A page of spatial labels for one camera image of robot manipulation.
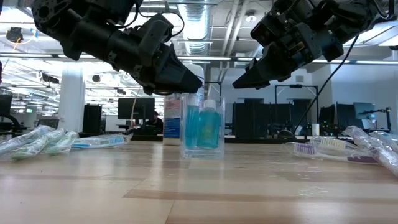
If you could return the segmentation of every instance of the white toothbrush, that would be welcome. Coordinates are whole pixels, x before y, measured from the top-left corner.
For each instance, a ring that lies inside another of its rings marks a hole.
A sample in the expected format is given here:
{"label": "white toothbrush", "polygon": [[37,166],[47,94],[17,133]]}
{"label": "white toothbrush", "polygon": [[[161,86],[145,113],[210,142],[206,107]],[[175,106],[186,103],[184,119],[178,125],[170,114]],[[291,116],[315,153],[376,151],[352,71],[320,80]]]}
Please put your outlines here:
{"label": "white toothbrush", "polygon": [[371,156],[330,156],[322,154],[318,152],[316,147],[312,144],[295,143],[294,154],[296,156],[310,158],[310,159],[319,158],[319,159],[329,159],[333,161],[355,162],[360,164],[372,164],[372,165],[379,164],[378,161],[375,161]]}

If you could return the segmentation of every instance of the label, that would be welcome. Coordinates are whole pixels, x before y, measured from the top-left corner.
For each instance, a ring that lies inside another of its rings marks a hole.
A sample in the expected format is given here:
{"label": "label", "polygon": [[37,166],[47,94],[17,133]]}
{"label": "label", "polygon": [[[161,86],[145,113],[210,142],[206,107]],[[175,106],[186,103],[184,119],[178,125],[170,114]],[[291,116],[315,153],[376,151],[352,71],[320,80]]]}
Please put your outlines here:
{"label": "label", "polygon": [[165,120],[164,138],[180,138],[180,118],[168,118]]}
{"label": "label", "polygon": [[181,100],[179,94],[166,96],[163,138],[180,138]]}

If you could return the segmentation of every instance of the toothbrush head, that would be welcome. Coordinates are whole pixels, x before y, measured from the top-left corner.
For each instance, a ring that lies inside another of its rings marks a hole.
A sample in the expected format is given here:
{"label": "toothbrush head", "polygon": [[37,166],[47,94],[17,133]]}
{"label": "toothbrush head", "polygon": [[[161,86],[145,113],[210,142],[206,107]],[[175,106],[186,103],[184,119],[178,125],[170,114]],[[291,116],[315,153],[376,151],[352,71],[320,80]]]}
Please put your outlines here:
{"label": "toothbrush head", "polygon": [[317,153],[317,149],[311,144],[295,143],[294,153],[314,156]]}
{"label": "toothbrush head", "polygon": [[332,138],[321,138],[320,147],[327,149],[346,149],[346,141]]}
{"label": "toothbrush head", "polygon": [[115,138],[111,138],[109,142],[110,144],[124,144],[124,138],[122,136],[118,136]]}

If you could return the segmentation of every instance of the person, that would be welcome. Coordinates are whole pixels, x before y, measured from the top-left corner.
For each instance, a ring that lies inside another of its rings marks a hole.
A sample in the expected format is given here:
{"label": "person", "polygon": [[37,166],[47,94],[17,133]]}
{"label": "person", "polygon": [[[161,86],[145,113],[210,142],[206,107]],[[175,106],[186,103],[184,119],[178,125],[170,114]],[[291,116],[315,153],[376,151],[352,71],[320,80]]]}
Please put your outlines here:
{"label": "person", "polygon": [[160,118],[158,118],[158,115],[159,114],[155,111],[154,119],[147,121],[146,125],[153,125],[157,129],[163,130],[163,121]]}

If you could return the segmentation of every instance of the clear plastic container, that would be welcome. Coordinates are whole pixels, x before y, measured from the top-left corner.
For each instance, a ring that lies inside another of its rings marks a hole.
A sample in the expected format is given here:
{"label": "clear plastic container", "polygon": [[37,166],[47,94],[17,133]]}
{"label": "clear plastic container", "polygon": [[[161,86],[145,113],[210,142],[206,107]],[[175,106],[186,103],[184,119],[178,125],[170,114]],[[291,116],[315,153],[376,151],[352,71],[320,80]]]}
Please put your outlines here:
{"label": "clear plastic container", "polygon": [[207,103],[208,106],[203,106],[202,100],[193,100],[192,97],[196,96],[182,96],[180,143],[182,157],[186,159],[224,158],[224,98],[205,97],[205,102],[210,101],[210,104]]}

